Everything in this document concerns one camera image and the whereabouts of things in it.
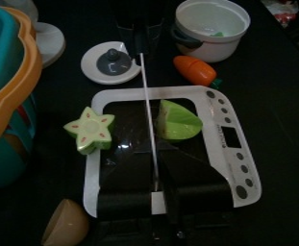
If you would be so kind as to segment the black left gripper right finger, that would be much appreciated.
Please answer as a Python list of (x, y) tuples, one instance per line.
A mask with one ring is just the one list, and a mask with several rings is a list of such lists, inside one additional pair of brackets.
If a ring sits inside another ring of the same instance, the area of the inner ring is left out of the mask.
[(186, 214), (233, 208), (230, 184), (207, 160), (161, 140), (158, 167), (171, 222), (181, 222)]

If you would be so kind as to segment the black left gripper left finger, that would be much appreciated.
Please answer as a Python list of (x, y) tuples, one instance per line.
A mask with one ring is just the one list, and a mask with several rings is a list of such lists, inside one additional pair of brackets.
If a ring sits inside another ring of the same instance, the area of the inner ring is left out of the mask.
[(130, 219), (151, 215), (151, 156), (132, 153), (104, 164), (100, 171), (98, 218)]

